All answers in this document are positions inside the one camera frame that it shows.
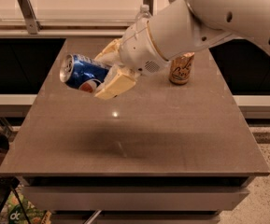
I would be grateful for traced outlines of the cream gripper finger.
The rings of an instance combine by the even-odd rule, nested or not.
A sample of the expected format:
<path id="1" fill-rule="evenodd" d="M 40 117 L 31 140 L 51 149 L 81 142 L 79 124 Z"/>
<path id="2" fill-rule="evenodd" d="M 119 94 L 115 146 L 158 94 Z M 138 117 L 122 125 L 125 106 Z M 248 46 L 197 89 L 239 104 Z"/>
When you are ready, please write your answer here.
<path id="1" fill-rule="evenodd" d="M 113 65 L 104 82 L 97 88 L 94 96 L 102 100 L 112 99 L 128 90 L 137 82 L 138 73 L 134 70 Z"/>
<path id="2" fill-rule="evenodd" d="M 116 38 L 112 40 L 107 46 L 95 57 L 95 60 L 101 63 L 105 63 L 109 66 L 122 65 L 121 57 L 119 54 L 119 48 L 121 39 Z"/>

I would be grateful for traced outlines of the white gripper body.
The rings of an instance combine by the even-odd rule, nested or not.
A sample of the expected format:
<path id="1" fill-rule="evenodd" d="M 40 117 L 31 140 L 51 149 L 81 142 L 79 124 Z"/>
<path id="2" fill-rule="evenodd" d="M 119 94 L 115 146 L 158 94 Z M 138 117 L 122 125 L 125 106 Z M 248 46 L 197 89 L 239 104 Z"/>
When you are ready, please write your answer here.
<path id="1" fill-rule="evenodd" d="M 119 47 L 121 62 L 143 76 L 151 76 L 170 65 L 151 39 L 149 20 L 142 18 L 123 35 Z"/>

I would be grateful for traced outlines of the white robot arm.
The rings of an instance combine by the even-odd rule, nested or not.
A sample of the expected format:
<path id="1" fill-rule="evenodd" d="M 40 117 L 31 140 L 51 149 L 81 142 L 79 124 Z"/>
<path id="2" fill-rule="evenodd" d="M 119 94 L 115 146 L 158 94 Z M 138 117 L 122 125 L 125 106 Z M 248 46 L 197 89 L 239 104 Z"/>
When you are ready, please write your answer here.
<path id="1" fill-rule="evenodd" d="M 107 100 L 120 95 L 138 77 L 153 75 L 177 57 L 231 35 L 270 56 L 270 0 L 175 0 L 156 15 L 137 19 L 97 55 L 110 70 L 94 96 Z"/>

